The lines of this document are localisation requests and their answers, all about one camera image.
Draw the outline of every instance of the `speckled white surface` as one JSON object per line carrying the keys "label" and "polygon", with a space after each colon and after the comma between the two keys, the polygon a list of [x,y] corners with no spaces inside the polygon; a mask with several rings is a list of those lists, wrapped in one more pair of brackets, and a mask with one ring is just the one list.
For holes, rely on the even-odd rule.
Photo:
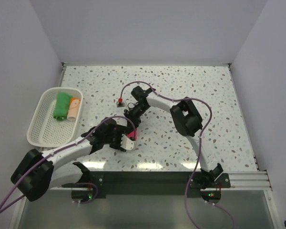
{"label": "speckled white surface", "polygon": [[[172,98],[189,96],[209,103],[214,117],[204,133],[203,145],[213,149],[209,153],[225,171],[256,171],[230,72],[223,66],[68,66],[62,86],[78,88],[84,95],[77,136],[105,117],[123,115],[123,108],[115,103],[123,85],[136,80],[151,83]],[[125,89],[123,99],[127,102],[135,102],[130,95],[135,86]],[[207,108],[198,102],[195,105],[205,123]],[[90,170],[105,171],[189,171],[196,160],[190,143],[176,132],[170,115],[154,107],[142,117],[136,150],[120,152],[105,146],[78,159]]]}

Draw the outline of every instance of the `white wall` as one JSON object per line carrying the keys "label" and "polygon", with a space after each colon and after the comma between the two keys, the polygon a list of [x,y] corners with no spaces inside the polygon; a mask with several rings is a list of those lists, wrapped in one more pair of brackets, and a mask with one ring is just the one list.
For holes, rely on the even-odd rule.
{"label": "white wall", "polygon": [[[60,62],[28,0],[0,0],[0,201],[32,149],[26,139],[41,94],[59,78]],[[0,215],[9,226],[13,208]]]}
{"label": "white wall", "polygon": [[268,0],[232,64],[248,132],[286,220],[286,0]]}
{"label": "white wall", "polygon": [[231,63],[266,0],[30,0],[62,62]]}

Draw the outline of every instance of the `green object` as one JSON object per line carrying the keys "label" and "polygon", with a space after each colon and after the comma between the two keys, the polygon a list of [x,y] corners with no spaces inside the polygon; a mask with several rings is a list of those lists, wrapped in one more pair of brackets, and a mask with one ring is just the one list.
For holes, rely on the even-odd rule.
{"label": "green object", "polygon": [[53,112],[53,117],[57,121],[63,121],[67,119],[69,111],[70,101],[72,96],[65,92],[59,92],[56,97],[56,106]]}

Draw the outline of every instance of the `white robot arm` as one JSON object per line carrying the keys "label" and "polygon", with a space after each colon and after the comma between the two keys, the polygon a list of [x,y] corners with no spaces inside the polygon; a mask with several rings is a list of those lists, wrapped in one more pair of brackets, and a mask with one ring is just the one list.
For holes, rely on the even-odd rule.
{"label": "white robot arm", "polygon": [[[134,149],[135,141],[128,138],[127,134],[133,131],[133,127],[139,126],[141,123],[140,116],[151,106],[160,108],[172,115],[176,130],[189,140],[198,156],[202,118],[193,102],[190,100],[179,103],[171,102],[151,92],[151,89],[144,91],[139,86],[133,89],[132,95],[138,102],[134,108],[124,112],[126,119],[131,121],[127,123],[127,126],[118,125],[112,118],[107,118],[97,126],[97,130],[94,131],[92,128],[89,132],[64,146],[43,152],[31,150],[12,175],[11,181],[15,184],[32,165],[47,158],[34,172],[28,174],[28,178],[24,179],[18,186],[30,201],[40,198],[49,188],[78,182],[83,176],[82,167],[77,165],[72,166],[72,168],[59,168],[77,158],[102,149],[104,144],[109,144],[111,148],[122,151]],[[198,176],[198,178],[204,180],[202,187],[215,183],[223,173],[220,164],[213,158],[209,160],[203,148],[200,154],[200,165],[202,176]]]}

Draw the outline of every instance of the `plastic basket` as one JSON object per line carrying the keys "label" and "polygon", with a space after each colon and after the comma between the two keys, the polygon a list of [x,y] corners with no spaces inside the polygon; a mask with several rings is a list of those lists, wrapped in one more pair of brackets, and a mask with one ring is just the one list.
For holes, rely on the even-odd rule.
{"label": "plastic basket", "polygon": [[[75,121],[66,119],[60,122],[53,118],[58,92],[66,92],[81,100]],[[82,92],[75,88],[53,87],[45,91],[38,102],[28,129],[28,142],[33,146],[58,147],[73,140],[82,110],[82,99]]]}

